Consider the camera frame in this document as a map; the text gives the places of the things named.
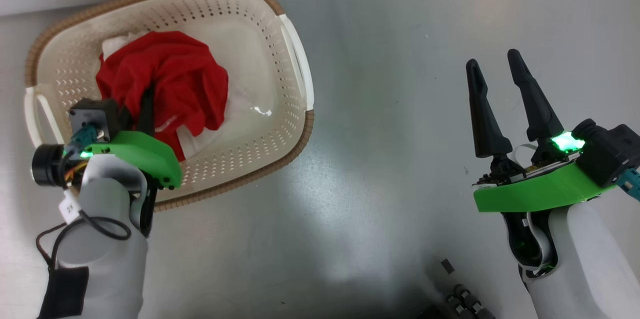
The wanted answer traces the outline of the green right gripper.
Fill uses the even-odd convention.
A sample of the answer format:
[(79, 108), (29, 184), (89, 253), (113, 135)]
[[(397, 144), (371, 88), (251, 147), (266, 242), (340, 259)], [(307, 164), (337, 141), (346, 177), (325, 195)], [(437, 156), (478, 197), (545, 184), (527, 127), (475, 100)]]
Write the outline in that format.
[[(589, 201), (614, 189), (600, 187), (590, 180), (576, 164), (585, 142), (574, 139), (551, 107), (537, 80), (533, 77), (521, 53), (516, 48), (507, 51), (510, 73), (519, 88), (525, 107), (530, 142), (551, 139), (569, 155), (569, 162), (555, 162), (534, 169), (526, 178), (514, 183), (497, 185), (476, 183), (472, 195), (482, 213), (541, 212)], [(478, 158), (505, 156), (512, 152), (510, 140), (503, 136), (487, 94), (489, 88), (475, 59), (466, 63), (471, 129), (475, 155)]]

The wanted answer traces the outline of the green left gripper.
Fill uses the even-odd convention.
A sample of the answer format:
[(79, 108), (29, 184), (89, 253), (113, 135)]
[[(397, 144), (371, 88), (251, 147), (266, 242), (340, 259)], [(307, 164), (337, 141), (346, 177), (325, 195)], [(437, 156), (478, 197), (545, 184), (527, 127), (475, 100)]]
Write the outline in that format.
[[(109, 142), (96, 142), (82, 151), (83, 158), (112, 154), (124, 162), (160, 181), (165, 188), (179, 188), (183, 183), (183, 171), (171, 146), (155, 137), (154, 84), (150, 85), (140, 98), (138, 131), (121, 131)], [(125, 106), (118, 110), (118, 124), (121, 130), (132, 130), (134, 118)]]

